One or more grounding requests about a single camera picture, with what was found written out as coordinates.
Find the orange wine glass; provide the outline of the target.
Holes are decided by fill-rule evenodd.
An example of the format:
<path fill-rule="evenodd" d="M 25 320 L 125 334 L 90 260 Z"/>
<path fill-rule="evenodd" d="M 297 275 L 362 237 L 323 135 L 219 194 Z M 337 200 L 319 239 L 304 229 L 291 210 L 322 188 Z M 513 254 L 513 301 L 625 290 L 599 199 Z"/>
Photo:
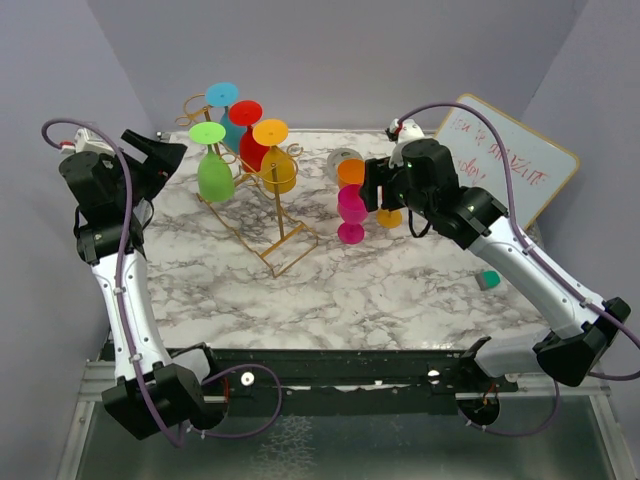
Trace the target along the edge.
<path fill-rule="evenodd" d="M 362 185 L 365 177 L 365 162 L 357 158 L 346 159 L 338 165 L 336 175 L 340 189 L 349 185 Z"/>

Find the pink wine glass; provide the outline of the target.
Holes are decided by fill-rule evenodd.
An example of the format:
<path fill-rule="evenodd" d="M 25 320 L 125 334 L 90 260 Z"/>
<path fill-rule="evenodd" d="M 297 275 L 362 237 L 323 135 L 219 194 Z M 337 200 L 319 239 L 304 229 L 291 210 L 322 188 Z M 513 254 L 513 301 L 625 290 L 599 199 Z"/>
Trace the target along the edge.
<path fill-rule="evenodd" d="M 365 236 L 363 222 L 368 211 L 359 192 L 359 184 L 349 184 L 338 193 L 337 209 L 342 224 L 338 227 L 337 234 L 343 243 L 349 245 L 360 243 Z"/>

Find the yellow wine glass front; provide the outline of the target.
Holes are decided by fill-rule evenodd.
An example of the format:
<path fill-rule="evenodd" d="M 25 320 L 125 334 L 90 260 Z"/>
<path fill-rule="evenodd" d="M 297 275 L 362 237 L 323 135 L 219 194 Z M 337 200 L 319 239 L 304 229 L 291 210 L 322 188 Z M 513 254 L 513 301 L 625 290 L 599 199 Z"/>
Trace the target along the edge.
<path fill-rule="evenodd" d="M 394 229 L 399 227 L 403 222 L 402 212 L 399 210 L 380 209 L 377 211 L 376 220 L 381 227 L 386 229 Z"/>

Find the yellow wine glass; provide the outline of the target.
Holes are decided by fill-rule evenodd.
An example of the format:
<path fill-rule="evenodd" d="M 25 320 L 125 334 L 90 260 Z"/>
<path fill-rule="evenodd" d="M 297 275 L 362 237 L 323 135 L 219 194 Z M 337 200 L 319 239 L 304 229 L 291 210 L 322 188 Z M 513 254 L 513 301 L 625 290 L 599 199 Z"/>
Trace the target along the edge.
<path fill-rule="evenodd" d="M 275 118 L 259 122 L 253 130 L 254 140 L 267 148 L 261 162 L 259 176 L 270 193 L 286 194 L 296 186 L 297 167 L 292 157 L 280 148 L 289 134 L 287 124 Z"/>
<path fill-rule="evenodd" d="M 380 209 L 377 211 L 376 220 L 381 227 L 386 229 L 394 229 L 399 227 L 403 222 L 402 212 L 399 210 Z"/>

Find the green wine glass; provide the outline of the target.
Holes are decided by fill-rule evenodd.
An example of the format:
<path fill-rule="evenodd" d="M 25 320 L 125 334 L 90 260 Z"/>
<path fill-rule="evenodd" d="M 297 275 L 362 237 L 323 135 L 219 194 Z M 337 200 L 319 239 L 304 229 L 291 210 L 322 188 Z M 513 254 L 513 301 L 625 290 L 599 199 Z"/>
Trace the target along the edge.
<path fill-rule="evenodd" d="M 207 153 L 199 162 L 197 181 L 200 196 L 211 203 L 226 202 L 235 192 L 230 166 L 223 160 L 219 149 L 219 143 L 225 136 L 225 127 L 213 121 L 195 124 L 189 130 L 189 137 L 194 143 L 207 147 Z"/>

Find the gold wire glass rack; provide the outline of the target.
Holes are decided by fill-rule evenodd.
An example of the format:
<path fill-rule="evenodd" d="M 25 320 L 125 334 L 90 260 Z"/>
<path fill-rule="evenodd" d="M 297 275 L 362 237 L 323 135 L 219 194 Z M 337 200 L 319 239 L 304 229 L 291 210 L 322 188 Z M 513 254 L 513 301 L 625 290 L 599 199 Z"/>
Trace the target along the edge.
<path fill-rule="evenodd" d="M 175 123 L 180 127 L 185 127 L 189 130 L 195 124 L 205 122 L 205 121 L 213 121 L 219 123 L 220 118 L 223 114 L 224 110 L 222 108 L 214 108 L 208 105 L 205 100 L 205 92 L 194 94 L 188 97 L 182 106 L 182 114 L 175 119 Z M 224 144 L 223 140 L 219 143 L 219 149 L 222 154 L 223 160 L 230 166 L 233 180 L 235 184 L 235 192 L 238 188 L 242 186 L 252 187 L 257 190 L 257 192 L 265 199 L 271 201 L 273 203 L 273 216 L 275 217 L 275 221 L 277 222 L 278 233 L 277 236 L 269 246 L 265 247 L 262 250 L 254 248 L 249 240 L 247 240 L 246 236 L 241 233 L 239 228 L 235 227 L 227 220 L 224 219 L 222 214 L 219 212 L 217 206 L 219 204 L 226 203 L 211 203 L 205 201 L 199 194 L 199 188 L 196 193 L 196 197 L 200 203 L 206 205 L 209 211 L 214 215 L 214 217 L 233 235 L 238 239 L 238 241 L 253 255 L 255 255 L 271 272 L 271 275 L 275 278 L 281 276 L 283 273 L 288 271 L 293 265 L 298 263 L 304 257 L 309 255 L 311 251 L 313 251 L 319 245 L 319 237 L 317 233 L 304 221 L 298 220 L 292 217 L 286 209 L 282 205 L 282 197 L 284 194 L 280 194 L 279 192 L 270 193 L 268 192 L 263 185 L 263 180 L 259 176 L 259 172 L 247 172 L 243 168 L 243 161 L 241 160 L 239 153 L 232 153 Z M 299 173 L 299 163 L 298 157 L 303 153 L 303 148 L 297 144 L 291 144 L 286 146 L 281 143 L 280 148 L 286 151 L 294 160 L 295 166 L 297 167 L 297 179 Z M 277 266 L 274 263 L 269 261 L 269 256 L 272 255 L 275 251 L 281 249 L 286 243 L 295 238 L 295 236 L 303 234 L 309 238 L 309 241 L 305 243 L 305 248 L 301 251 L 301 253 L 297 254 L 292 260 L 286 262 L 283 265 Z"/>

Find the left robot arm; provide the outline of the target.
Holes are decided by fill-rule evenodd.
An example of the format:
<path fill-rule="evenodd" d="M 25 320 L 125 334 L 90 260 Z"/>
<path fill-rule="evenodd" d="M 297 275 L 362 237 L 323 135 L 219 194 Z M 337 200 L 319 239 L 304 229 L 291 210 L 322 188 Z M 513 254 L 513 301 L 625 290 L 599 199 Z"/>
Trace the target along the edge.
<path fill-rule="evenodd" d="M 75 197 L 80 258 L 90 266 L 107 307 L 115 352 L 115 386 L 103 391 L 105 410 L 139 440 L 183 422 L 210 429 L 223 418 L 204 395 L 220 385 L 221 371 L 203 344 L 172 356 L 154 318 L 143 248 L 148 208 L 176 172 L 183 144 L 162 143 L 131 130 L 122 138 L 145 155 L 116 155 L 85 128 L 64 143 L 59 172 Z"/>

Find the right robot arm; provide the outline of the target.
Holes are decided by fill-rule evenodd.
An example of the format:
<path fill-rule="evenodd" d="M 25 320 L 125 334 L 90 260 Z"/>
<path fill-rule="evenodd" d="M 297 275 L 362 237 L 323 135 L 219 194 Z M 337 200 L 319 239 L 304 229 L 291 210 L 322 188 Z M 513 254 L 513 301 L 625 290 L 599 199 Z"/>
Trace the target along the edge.
<path fill-rule="evenodd" d="M 477 341 L 459 367 L 461 383 L 481 391 L 507 374 L 543 372 L 579 386 L 631 313 L 619 297 L 604 300 L 572 278 L 510 222 L 507 208 L 481 187 L 460 185 L 450 150 L 434 139 L 368 159 L 360 196 L 368 211 L 407 209 L 441 236 L 488 263 L 546 319 L 547 328 L 507 339 Z"/>

